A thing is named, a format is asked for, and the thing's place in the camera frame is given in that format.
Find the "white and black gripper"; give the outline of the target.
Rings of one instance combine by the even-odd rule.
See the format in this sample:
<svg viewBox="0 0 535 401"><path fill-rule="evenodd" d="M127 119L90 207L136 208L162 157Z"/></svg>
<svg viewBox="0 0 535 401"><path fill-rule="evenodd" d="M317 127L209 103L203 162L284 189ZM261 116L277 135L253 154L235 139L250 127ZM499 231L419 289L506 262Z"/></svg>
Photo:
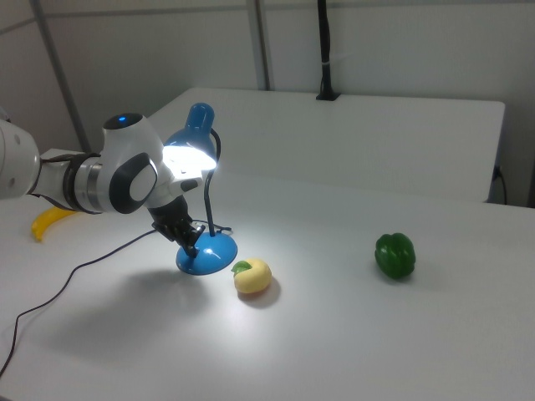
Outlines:
<svg viewBox="0 0 535 401"><path fill-rule="evenodd" d="M182 249L188 257L196 257L196 242L206 229L203 224L193 225L180 181L162 181L146 200L152 226L169 241L184 242Z"/></svg>

